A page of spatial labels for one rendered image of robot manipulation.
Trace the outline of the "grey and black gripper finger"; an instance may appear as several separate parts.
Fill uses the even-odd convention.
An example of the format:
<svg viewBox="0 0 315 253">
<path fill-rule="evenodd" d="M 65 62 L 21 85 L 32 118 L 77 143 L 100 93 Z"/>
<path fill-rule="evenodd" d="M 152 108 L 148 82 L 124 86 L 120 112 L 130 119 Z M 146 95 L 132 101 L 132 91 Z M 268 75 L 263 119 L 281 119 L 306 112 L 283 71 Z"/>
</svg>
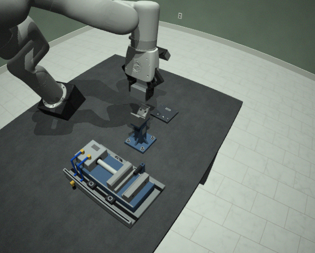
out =
<svg viewBox="0 0 315 253">
<path fill-rule="evenodd" d="M 153 80 L 151 82 L 147 83 L 148 88 L 146 89 L 146 97 L 145 97 L 147 100 L 150 97 L 153 96 L 153 94 L 154 94 L 154 87 L 156 87 L 157 85 L 159 85 L 159 84 L 164 82 L 164 79 L 160 75 L 160 73 L 157 70 L 157 68 L 155 68 L 155 75 L 154 76 L 156 77 L 157 81 L 155 81 L 155 79 L 153 78 Z"/>
<path fill-rule="evenodd" d="M 122 66 L 122 69 L 123 69 L 123 71 L 125 71 L 125 65 Z M 127 75 L 127 74 L 126 74 L 126 76 L 127 76 L 127 80 L 129 81 L 129 92 L 131 92 L 131 85 L 136 83 L 136 78 L 131 77 L 131 76 Z"/>
</svg>

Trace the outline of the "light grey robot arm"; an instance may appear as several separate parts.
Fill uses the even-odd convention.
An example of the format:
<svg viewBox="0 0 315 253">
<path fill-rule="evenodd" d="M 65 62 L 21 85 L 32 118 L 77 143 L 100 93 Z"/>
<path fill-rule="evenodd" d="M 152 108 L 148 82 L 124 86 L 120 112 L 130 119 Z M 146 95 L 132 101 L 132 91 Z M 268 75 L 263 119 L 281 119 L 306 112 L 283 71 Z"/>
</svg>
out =
<svg viewBox="0 0 315 253">
<path fill-rule="evenodd" d="M 8 71 L 37 93 L 49 109 L 64 102 L 67 89 L 38 65 L 50 46 L 28 16 L 31 6 L 113 34 L 131 33 L 133 48 L 158 48 L 159 58 L 166 61 L 171 56 L 167 49 L 156 46 L 160 6 L 153 1 L 0 0 L 0 57 L 8 60 Z"/>
</svg>

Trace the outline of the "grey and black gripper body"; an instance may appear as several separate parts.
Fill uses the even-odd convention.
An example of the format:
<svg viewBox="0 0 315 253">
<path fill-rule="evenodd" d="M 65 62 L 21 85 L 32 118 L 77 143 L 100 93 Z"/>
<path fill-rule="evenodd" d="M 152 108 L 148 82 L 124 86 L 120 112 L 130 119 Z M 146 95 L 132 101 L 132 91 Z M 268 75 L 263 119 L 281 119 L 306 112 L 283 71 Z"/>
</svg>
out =
<svg viewBox="0 0 315 253">
<path fill-rule="evenodd" d="M 128 45 L 125 58 L 125 73 L 144 82 L 151 82 L 155 75 L 155 68 L 159 71 L 158 48 L 138 50 Z"/>
</svg>

